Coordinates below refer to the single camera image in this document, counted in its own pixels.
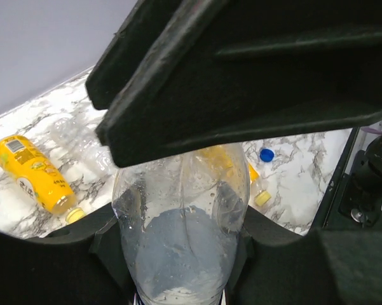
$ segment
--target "gray wall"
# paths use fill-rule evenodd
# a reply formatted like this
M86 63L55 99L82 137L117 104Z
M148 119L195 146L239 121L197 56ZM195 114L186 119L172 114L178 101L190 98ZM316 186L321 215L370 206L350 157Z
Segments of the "gray wall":
M93 66L136 0L0 0L0 114Z

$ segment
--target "plastic bottle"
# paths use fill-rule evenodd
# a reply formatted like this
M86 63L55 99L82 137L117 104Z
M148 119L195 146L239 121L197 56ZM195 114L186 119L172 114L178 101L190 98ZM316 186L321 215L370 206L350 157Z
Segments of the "plastic bottle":
M108 147L101 146L96 134L75 118L62 118L50 128L51 138L84 163L99 177L112 175L116 166Z
M271 199L271 195L266 191L264 181L260 178L260 175L249 163L250 174L250 199L258 207L262 208L268 200Z
M26 137L12 135L0 140L0 167L50 213L66 214L68 223L86 215L75 207L75 194L61 173Z
M238 144L119 171L112 207L125 260L145 305L217 305L249 200Z

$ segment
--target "marble table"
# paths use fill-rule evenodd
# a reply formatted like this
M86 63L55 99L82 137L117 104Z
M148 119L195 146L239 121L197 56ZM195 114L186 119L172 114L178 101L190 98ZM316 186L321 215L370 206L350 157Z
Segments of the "marble table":
M74 189L79 206L90 213L111 200L113 178L98 178L49 136L49 127L65 114L96 126L104 111L96 111L86 94L89 71L0 116L0 139L25 135L59 168ZM246 156L268 185L272 199L261 212L281 226L305 234L342 153L350 130L312 133L243 143ZM271 163L259 162L262 147L275 151ZM0 231L30 238L46 236L66 225L37 206L0 168Z

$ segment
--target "barcode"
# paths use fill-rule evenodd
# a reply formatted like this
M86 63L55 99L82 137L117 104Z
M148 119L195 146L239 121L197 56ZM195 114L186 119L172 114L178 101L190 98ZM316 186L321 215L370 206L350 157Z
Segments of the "barcode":
M6 144L7 148L14 154L15 152L24 149L25 146L19 140L12 140Z

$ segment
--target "blue bottle cap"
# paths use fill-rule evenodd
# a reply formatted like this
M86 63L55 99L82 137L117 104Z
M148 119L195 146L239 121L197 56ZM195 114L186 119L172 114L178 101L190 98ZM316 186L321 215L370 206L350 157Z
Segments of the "blue bottle cap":
M260 151L260 159L264 162L271 162L274 159L274 152L271 149L263 148Z

